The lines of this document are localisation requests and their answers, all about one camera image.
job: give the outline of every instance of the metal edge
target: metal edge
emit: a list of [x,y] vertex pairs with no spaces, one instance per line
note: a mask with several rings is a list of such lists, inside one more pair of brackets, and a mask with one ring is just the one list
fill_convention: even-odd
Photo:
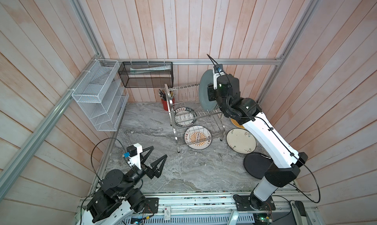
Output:
[[[119,124],[116,127],[117,130],[111,134],[111,136],[110,136],[111,138],[116,138],[116,136],[118,135],[119,128],[120,128],[120,125],[122,123],[125,110],[126,110],[126,108],[124,108],[122,116],[121,116],[121,118],[119,120]],[[100,167],[97,170],[97,174],[101,178],[103,178],[105,176],[107,164],[109,163],[110,154],[111,154],[111,151],[113,150],[114,144],[115,144],[115,139],[110,139],[110,141],[107,143],[105,152],[102,154],[101,161],[100,161]],[[95,190],[97,188],[97,185],[98,185],[98,178],[94,177],[92,185],[91,185],[91,188],[90,188],[90,190],[88,192],[88,195],[90,195],[90,194],[92,194],[92,193],[95,192]]]
[[[116,59],[119,62],[172,62],[173,65],[212,65],[210,59]],[[224,65],[279,65],[282,61],[278,58],[219,58],[217,62]]]
[[96,39],[96,37],[94,36],[94,33],[93,33],[93,30],[92,30],[92,27],[90,26],[87,18],[86,18],[86,15],[82,9],[82,6],[80,4],[80,1],[79,0],[70,0],[72,6],[73,6],[73,9],[75,10],[78,18],[80,19],[81,21],[81,24],[85,30],[85,33],[87,34],[95,52],[97,53],[97,55],[101,55],[101,57],[103,57],[103,52],[99,46],[99,43]]
[[282,56],[281,56],[281,63],[277,64],[273,72],[271,73],[270,77],[268,78],[268,81],[266,85],[264,86],[261,95],[259,96],[257,102],[261,104],[263,100],[266,98],[266,95],[268,91],[270,90],[272,83],[275,81],[278,73],[280,72],[281,68],[283,67],[286,59],[289,57],[290,53],[292,52],[293,48],[297,44],[297,41],[301,37],[301,34],[305,30],[306,26],[308,25],[308,22],[312,18],[314,11],[317,9],[318,5],[320,4],[321,0],[311,0],[308,7],[305,10],[304,15],[300,19],[299,24],[297,25],[295,32],[292,34],[291,39],[289,40],[286,48],[284,49]]
[[[92,58],[92,61],[87,64],[84,70],[89,70],[95,62],[95,59],[97,59],[98,57],[99,55],[94,56]],[[16,182],[19,175],[35,155],[35,152],[37,152],[41,144],[54,128],[55,124],[64,114],[65,110],[73,100],[73,90],[78,86],[85,75],[86,72],[81,72],[81,74],[76,78],[69,89],[60,98],[58,103],[41,121],[41,123],[35,129],[34,133],[32,133],[31,136],[25,141],[21,149],[18,150],[17,154],[12,158],[12,160],[7,164],[3,172],[0,174],[0,202],[2,199],[4,199],[7,192],[11,189],[12,185]]]

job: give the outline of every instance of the horizontal metal rail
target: horizontal metal rail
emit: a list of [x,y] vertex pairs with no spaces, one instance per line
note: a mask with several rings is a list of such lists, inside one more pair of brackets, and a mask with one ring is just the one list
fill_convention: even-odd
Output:
[[[115,59],[119,62],[172,62],[173,65],[212,65],[209,58],[195,59]],[[281,60],[278,58],[219,58],[216,62],[223,65],[279,65]]]
[[[90,67],[98,59],[100,55],[93,57],[92,61],[86,66],[85,70],[89,70]],[[18,150],[17,154],[12,158],[12,161],[7,164],[6,168],[0,174],[0,201],[4,199],[7,192],[11,189],[12,185],[16,182],[18,176],[25,169],[29,161],[33,158],[35,152],[39,149],[46,137],[49,135],[55,124],[60,117],[64,114],[65,110],[70,105],[73,90],[78,86],[80,81],[85,76],[86,72],[82,72],[80,76],[75,80],[72,86],[65,92],[59,102],[45,117],[45,119],[38,125],[34,133],[26,140],[26,142]]]

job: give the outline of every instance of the gray marble countertop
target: gray marble countertop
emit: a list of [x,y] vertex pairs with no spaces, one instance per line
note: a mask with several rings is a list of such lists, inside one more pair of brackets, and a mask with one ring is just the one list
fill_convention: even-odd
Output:
[[[226,132],[236,128],[230,119],[223,118]],[[226,142],[214,139],[204,150],[181,147],[177,153],[169,115],[160,102],[129,103],[117,138],[124,147],[140,143],[143,147],[154,146],[146,164],[167,154],[160,178],[143,178],[142,192],[179,191],[243,191],[252,190],[258,179],[249,175],[243,167],[244,154],[233,151]],[[267,155],[257,141],[254,152]],[[130,170],[122,157],[123,149],[118,142],[111,152],[106,172],[118,168],[124,173]]]

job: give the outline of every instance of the dish rack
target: dish rack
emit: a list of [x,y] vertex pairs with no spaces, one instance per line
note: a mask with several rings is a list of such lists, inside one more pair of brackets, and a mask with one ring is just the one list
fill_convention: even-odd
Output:
[[[220,141],[222,141],[225,137],[225,126],[222,123],[222,112],[218,107],[212,111],[203,110],[199,102],[198,88],[199,84],[191,84],[173,88],[169,88],[167,84],[165,84],[170,125],[173,127],[178,152],[180,152],[179,148],[183,146],[200,143],[215,138],[220,138]],[[175,110],[181,107],[189,107],[194,110],[195,114],[176,115]],[[195,121],[195,123],[186,127],[177,125],[187,121]],[[192,126],[197,127],[196,130],[199,131],[204,128],[208,129],[211,133],[211,137],[186,143],[184,140],[184,134],[186,130]]]
[[72,93],[97,131],[116,131],[127,103],[121,80],[113,81],[118,69],[116,60],[97,60]]

